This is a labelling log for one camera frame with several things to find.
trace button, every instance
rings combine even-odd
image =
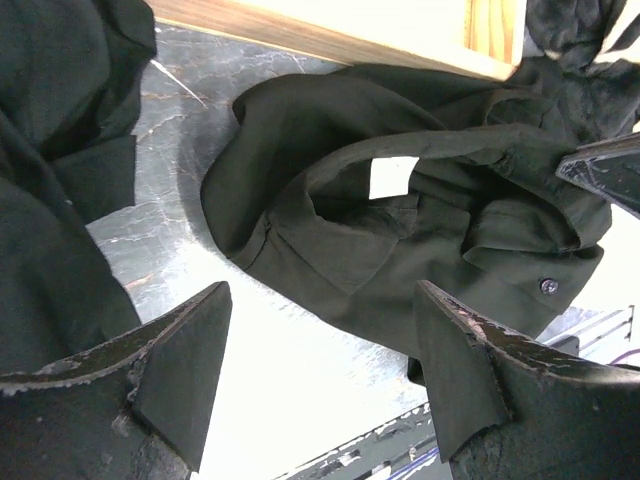
[[[540,291],[545,295],[553,295],[558,291],[558,282],[552,278],[547,278],[540,282]]]

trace wooden frame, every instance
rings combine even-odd
[[[505,80],[522,57],[526,0],[148,1],[164,23],[343,64]]]

